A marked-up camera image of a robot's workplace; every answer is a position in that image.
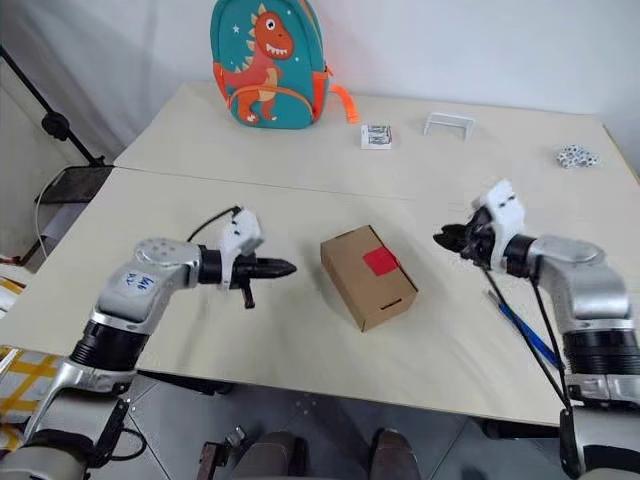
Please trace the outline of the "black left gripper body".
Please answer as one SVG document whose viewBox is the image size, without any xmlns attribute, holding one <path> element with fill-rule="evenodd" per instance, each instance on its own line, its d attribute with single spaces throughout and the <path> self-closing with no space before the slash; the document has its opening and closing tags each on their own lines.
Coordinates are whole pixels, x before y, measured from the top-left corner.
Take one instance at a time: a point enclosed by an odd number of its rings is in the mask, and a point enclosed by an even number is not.
<svg viewBox="0 0 640 480">
<path fill-rule="evenodd" d="M 238 256 L 233 264 L 233 289 L 241 291 L 245 309 L 255 308 L 251 279 L 256 266 L 256 256 Z"/>
</svg>

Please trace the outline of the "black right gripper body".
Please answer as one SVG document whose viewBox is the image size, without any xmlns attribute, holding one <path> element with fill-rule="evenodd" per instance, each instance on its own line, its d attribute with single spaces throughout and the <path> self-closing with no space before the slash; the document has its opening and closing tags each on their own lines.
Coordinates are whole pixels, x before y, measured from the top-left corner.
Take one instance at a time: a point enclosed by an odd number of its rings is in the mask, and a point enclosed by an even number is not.
<svg viewBox="0 0 640 480">
<path fill-rule="evenodd" d="M 492 216 L 486 207 L 476 210 L 464 228 L 464 246 L 460 255 L 476 266 L 490 266 L 495 245 Z"/>
</svg>

